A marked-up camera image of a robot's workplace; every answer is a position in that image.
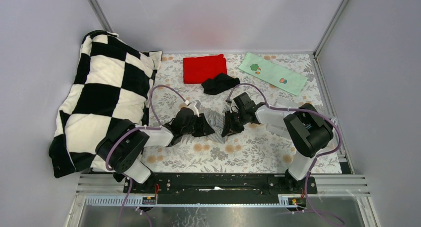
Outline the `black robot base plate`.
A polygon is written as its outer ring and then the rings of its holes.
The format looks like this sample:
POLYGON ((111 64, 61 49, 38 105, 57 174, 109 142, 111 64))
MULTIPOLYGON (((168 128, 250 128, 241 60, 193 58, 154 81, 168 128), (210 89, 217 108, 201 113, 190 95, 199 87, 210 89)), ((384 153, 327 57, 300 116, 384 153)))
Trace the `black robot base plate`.
POLYGON ((126 180, 123 192, 131 194, 158 193, 172 194, 187 190, 252 190, 264 194, 317 194, 315 178, 308 181, 296 181, 284 174, 256 174, 256 173, 172 173, 155 172, 143 184, 133 182, 129 188, 126 180))

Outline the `clear plastic organizer box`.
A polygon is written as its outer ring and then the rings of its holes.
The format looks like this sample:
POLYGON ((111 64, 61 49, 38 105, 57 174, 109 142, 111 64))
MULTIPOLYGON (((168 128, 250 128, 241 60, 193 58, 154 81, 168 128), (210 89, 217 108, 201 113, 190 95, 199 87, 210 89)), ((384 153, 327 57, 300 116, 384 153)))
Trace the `clear plastic organizer box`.
MULTIPOLYGON (((275 103, 276 107, 283 107, 283 108, 288 108, 288 107, 292 107, 292 108, 298 108, 300 107, 300 105, 298 103, 295 103, 293 101, 287 100, 286 98, 283 97, 279 97, 275 103)), ((287 130, 287 127, 284 123, 284 118, 290 113, 287 112, 282 112, 281 116, 279 118, 275 119, 275 122, 273 124, 267 124, 266 128, 267 130, 274 134, 274 135, 278 135, 280 137, 286 138, 291 140, 290 134, 287 130)))

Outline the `floral table cloth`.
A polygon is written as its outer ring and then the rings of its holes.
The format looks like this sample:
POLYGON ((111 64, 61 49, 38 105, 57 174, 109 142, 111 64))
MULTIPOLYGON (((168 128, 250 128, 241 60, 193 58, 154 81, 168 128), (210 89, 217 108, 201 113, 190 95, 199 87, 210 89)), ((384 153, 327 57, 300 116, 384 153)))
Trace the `floral table cloth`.
MULTIPOLYGON (((162 57, 155 80, 157 89, 153 93, 155 113, 149 116, 149 123, 153 126, 158 122, 169 122, 185 106, 183 99, 200 101, 202 112, 205 108, 218 113, 227 109, 228 91, 206 95, 201 85, 183 83, 184 57, 183 54, 168 53, 162 57)), ((299 105, 310 103, 319 112, 325 112, 310 55, 264 55, 264 59, 308 78, 298 96, 241 71, 239 65, 244 59, 243 54, 227 54, 225 58, 228 74, 243 83, 234 95, 246 92, 255 102, 267 100, 271 105, 283 97, 299 105)), ((270 133, 265 125, 247 124, 242 133, 228 137, 225 144, 206 137, 185 136, 170 148, 146 148, 141 160, 155 172, 283 173, 291 165, 295 153, 291 140, 270 133)))

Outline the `red folded cloth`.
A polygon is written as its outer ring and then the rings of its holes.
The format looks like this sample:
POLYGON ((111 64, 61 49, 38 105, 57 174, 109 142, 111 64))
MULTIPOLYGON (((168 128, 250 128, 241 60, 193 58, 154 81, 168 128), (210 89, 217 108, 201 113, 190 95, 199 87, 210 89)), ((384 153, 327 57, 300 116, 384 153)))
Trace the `red folded cloth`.
POLYGON ((219 74, 227 74, 224 54, 183 59, 184 84, 201 84, 219 74))

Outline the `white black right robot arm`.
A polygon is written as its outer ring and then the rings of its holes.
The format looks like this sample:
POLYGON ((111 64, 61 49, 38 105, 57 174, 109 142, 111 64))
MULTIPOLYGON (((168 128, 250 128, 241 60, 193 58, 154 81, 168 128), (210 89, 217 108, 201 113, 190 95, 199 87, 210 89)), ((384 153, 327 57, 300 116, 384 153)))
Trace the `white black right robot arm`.
POLYGON ((276 107, 264 102, 255 103, 247 93, 234 98, 234 110, 225 113, 222 137, 227 137, 244 130, 246 124, 265 124, 280 126, 284 124, 296 155, 291 166, 285 172, 285 187, 291 193, 297 193, 304 187, 304 178, 320 150, 333 139, 333 121, 321 115, 312 104, 300 107, 276 107))

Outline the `black white checkered blanket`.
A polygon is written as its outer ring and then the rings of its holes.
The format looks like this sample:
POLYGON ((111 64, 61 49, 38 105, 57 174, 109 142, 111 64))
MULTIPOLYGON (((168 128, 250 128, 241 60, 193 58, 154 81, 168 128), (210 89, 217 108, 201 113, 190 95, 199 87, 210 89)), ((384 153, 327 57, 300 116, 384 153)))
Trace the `black white checkered blanket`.
POLYGON ((122 120, 149 123, 149 93, 163 52, 141 52, 104 30, 81 43, 70 92, 58 109, 49 146, 55 178, 90 167, 105 170, 96 147, 122 120))

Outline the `mint green printed cloth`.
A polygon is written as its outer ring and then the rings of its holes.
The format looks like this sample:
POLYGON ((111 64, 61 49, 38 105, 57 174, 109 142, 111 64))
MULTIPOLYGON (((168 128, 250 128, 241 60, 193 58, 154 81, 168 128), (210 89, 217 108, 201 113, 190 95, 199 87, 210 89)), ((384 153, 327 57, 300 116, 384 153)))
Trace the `mint green printed cloth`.
POLYGON ((252 53, 247 53, 239 69, 292 95, 298 96, 308 78, 252 53))

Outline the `aluminium frame rail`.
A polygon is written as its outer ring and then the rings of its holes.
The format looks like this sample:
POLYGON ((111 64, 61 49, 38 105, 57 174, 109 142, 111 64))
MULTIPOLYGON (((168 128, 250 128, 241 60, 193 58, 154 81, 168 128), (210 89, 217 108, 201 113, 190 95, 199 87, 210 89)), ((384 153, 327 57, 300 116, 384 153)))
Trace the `aluminium frame rail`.
MULTIPOLYGON (((367 181, 363 175, 355 174, 313 174, 318 193, 309 195, 307 206, 315 206, 322 198, 346 197, 355 201, 357 213, 366 227, 378 227, 380 222, 374 209, 367 181)), ((125 181, 116 182, 111 174, 82 174, 68 219, 68 227, 77 227, 85 206, 127 207, 184 207, 184 208, 292 208, 298 194, 264 194, 252 190, 187 190, 181 193, 131 194, 123 192, 125 181)))

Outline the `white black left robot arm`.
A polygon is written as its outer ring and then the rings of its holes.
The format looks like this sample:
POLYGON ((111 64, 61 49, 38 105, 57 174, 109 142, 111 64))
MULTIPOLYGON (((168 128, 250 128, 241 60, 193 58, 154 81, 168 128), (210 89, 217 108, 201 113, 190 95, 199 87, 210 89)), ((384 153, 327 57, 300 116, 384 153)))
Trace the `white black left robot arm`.
POLYGON ((140 126, 125 119, 120 121, 96 147, 105 168, 135 181, 143 193, 153 189, 152 171, 138 157, 145 147, 171 147, 184 135, 203 137, 215 133, 203 113, 182 108, 175 118, 159 127, 140 126))

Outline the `black crumpled garment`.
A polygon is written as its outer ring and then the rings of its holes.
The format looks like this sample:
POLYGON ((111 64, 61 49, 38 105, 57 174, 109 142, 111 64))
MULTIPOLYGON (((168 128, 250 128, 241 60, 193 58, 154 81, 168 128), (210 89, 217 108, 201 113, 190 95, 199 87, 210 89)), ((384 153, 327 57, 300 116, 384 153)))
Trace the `black crumpled garment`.
POLYGON ((214 78, 208 78, 201 86, 204 89, 204 94, 217 95, 234 88, 238 84, 240 84, 239 78, 233 78, 227 74, 220 73, 214 78))

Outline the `grey striped underwear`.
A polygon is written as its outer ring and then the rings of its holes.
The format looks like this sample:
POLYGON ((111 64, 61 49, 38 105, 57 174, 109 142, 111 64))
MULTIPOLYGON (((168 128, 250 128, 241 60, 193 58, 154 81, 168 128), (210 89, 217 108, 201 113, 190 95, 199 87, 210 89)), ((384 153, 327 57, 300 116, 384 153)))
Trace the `grey striped underwear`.
POLYGON ((222 137, 225 116, 209 108, 203 109, 203 113, 205 115, 206 121, 214 130, 214 133, 207 135, 206 138, 208 140, 211 140, 220 144, 225 144, 225 142, 227 141, 227 137, 222 137))

